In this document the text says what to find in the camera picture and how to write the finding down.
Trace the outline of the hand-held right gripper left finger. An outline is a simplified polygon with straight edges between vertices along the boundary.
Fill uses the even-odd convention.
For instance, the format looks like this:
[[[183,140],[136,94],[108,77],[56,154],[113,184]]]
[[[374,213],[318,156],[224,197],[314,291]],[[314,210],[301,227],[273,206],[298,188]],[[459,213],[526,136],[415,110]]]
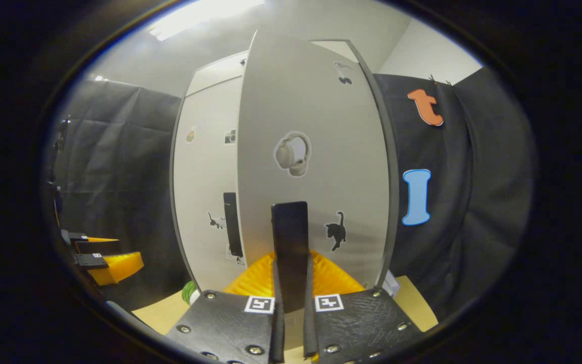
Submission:
[[[284,362],[283,304],[275,253],[259,258],[226,290],[201,292],[166,337],[220,362]]]

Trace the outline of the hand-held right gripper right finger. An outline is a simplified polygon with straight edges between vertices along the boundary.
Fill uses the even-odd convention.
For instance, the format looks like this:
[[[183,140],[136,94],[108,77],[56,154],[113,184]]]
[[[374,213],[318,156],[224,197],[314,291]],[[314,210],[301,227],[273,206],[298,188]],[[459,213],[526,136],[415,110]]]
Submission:
[[[375,362],[423,337],[384,289],[364,290],[315,251],[310,251],[307,265],[304,358],[313,363]]]

